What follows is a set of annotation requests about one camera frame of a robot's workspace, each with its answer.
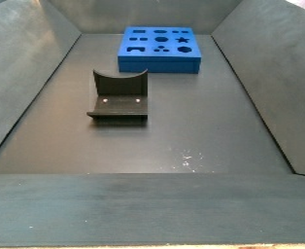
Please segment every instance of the blue foam block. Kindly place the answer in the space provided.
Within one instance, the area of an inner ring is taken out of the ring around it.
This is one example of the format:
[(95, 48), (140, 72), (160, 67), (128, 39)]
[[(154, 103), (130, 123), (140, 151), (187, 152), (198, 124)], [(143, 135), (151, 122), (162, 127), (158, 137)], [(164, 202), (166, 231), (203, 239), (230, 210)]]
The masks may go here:
[(120, 72), (196, 74), (200, 52), (188, 27), (127, 27), (118, 51)]

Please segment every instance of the star-shaped hole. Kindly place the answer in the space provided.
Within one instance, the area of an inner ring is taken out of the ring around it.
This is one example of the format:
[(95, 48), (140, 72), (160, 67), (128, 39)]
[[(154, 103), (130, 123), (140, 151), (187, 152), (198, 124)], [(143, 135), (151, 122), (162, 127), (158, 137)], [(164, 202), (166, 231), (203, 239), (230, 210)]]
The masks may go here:
[(176, 40), (178, 40), (179, 43), (187, 43), (188, 39), (179, 37)]

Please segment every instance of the circular hole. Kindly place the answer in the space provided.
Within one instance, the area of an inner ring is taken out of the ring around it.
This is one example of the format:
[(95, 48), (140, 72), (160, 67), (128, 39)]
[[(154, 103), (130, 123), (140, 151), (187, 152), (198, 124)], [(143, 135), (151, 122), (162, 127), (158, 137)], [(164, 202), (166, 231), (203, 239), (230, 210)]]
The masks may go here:
[(178, 47), (178, 51), (182, 53), (188, 53), (188, 52), (191, 52), (191, 48), (190, 47)]
[(164, 42), (168, 41), (168, 39), (166, 37), (156, 37), (155, 41), (159, 42), (159, 43), (164, 43)]

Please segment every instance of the gray floor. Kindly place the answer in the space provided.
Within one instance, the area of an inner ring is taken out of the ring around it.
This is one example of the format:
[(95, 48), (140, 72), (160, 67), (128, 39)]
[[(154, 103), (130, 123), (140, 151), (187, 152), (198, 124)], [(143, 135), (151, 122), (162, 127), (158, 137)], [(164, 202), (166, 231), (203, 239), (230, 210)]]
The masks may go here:
[(305, 177), (0, 175), (0, 246), (167, 243), (305, 243)]
[(86, 115), (91, 69), (118, 74), (120, 35), (82, 35), (0, 149), (0, 173), (291, 173), (210, 36), (200, 72), (148, 75), (146, 126)]

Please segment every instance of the bin floor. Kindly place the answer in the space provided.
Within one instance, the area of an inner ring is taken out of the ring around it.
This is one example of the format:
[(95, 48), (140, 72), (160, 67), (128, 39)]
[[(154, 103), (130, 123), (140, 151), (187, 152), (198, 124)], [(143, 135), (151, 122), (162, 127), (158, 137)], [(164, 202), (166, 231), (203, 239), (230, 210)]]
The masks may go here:
[(120, 40), (81, 36), (0, 148), (0, 173), (290, 174), (210, 36), (196, 36), (199, 74), (148, 74), (146, 125), (104, 125), (86, 116), (91, 70), (119, 75)]

